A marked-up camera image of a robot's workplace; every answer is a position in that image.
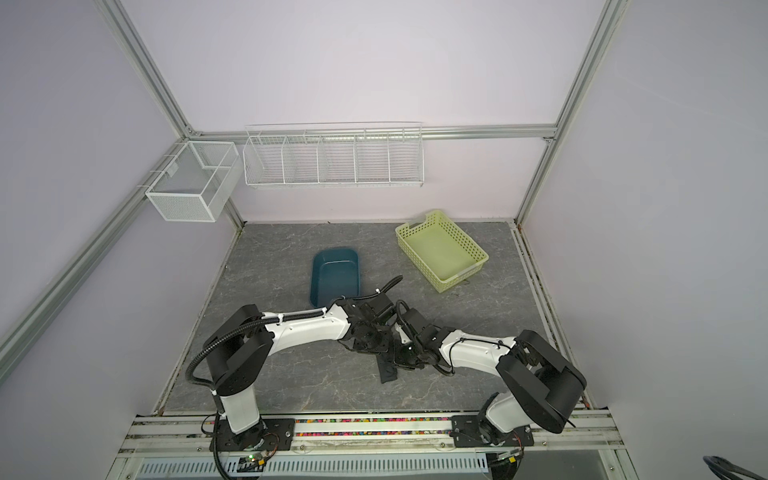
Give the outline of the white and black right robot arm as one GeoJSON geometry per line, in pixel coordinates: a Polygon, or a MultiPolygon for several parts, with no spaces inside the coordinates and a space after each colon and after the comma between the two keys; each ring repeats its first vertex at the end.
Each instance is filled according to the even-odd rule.
{"type": "Polygon", "coordinates": [[[587,386],[584,375],[533,330],[494,338],[440,327],[399,301],[393,321],[406,342],[395,351],[400,368],[427,365],[445,376],[458,368],[500,378],[507,392],[483,404],[465,438],[481,445],[501,446],[519,428],[537,425],[560,434],[587,386]]]}

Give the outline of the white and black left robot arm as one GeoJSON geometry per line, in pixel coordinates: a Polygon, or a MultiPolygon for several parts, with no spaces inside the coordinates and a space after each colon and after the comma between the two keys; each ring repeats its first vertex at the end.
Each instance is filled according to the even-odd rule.
{"type": "Polygon", "coordinates": [[[345,349],[384,359],[393,355],[396,313],[386,293],[402,281],[395,276],[372,294],[332,300],[327,306],[286,313],[239,308],[189,361],[184,376],[207,388],[216,406],[211,450],[263,449],[268,438],[280,447],[280,427],[271,428],[257,404],[256,381],[269,356],[300,345],[337,341],[345,349]]]}

